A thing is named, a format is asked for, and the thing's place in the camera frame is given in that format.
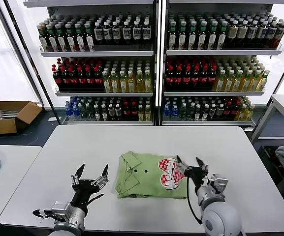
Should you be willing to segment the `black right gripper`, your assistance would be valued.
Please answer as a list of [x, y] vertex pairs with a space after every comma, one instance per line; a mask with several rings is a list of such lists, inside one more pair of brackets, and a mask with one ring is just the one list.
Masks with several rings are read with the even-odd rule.
[[179, 172], [182, 175], [191, 178], [195, 185], [195, 190], [198, 190], [203, 184], [203, 179], [208, 174], [208, 165], [205, 164], [198, 157], [196, 157], [196, 161], [199, 167], [188, 166], [185, 162], [181, 160], [181, 158], [178, 155], [176, 155], [176, 161]]

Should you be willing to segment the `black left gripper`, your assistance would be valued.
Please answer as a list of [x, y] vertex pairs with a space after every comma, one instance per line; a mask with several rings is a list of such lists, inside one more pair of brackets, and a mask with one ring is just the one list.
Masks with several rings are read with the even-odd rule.
[[109, 181], [108, 164], [106, 164], [101, 176], [99, 176], [96, 180], [80, 179], [84, 167], [85, 164], [79, 167], [74, 175], [71, 175], [72, 188], [75, 192], [71, 200], [71, 205], [80, 209], [87, 209], [90, 203], [102, 197], [103, 193], [91, 199], [91, 195], [98, 193]]

